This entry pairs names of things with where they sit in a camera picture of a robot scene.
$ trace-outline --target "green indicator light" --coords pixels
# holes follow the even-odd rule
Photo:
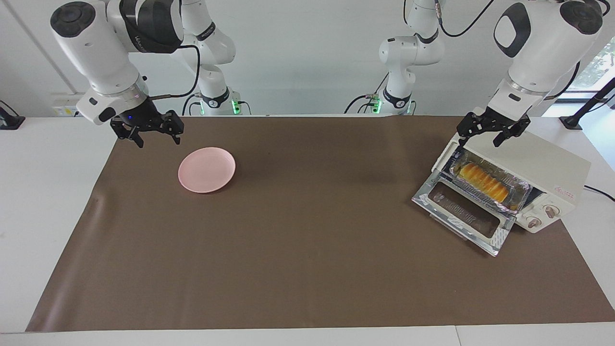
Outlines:
[[[383,107],[383,102],[380,99],[377,99],[376,106],[373,108],[374,114],[380,114],[380,109]]]
[[[239,106],[239,104],[235,100],[231,100],[231,102],[232,102],[233,112],[235,113],[235,115],[238,115],[239,113],[241,113],[241,107]]]

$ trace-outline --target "white table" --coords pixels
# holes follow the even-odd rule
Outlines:
[[[530,131],[592,162],[588,185],[615,191],[615,172],[582,132],[557,119]],[[615,345],[615,323],[248,331],[19,334],[28,324],[115,141],[82,118],[31,118],[0,132],[0,345]],[[564,218],[615,306],[615,204],[589,191]]]

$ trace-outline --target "window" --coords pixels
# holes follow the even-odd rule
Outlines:
[[[566,91],[567,98],[589,99],[615,77],[615,38],[593,58]]]

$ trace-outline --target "electrical outlet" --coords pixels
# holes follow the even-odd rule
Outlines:
[[[52,104],[52,108],[54,109],[54,114],[56,116],[69,116],[75,117],[79,116],[79,111],[77,110],[77,102],[83,96],[83,94],[75,94],[75,95],[55,95],[56,99]]]

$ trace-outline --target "oven label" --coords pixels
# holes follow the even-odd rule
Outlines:
[[[558,194],[560,194],[560,195],[562,195],[562,196],[564,196],[566,198],[572,199],[573,201],[576,199],[576,196],[572,192],[564,190],[560,186],[556,186],[555,187],[555,192],[557,192]]]

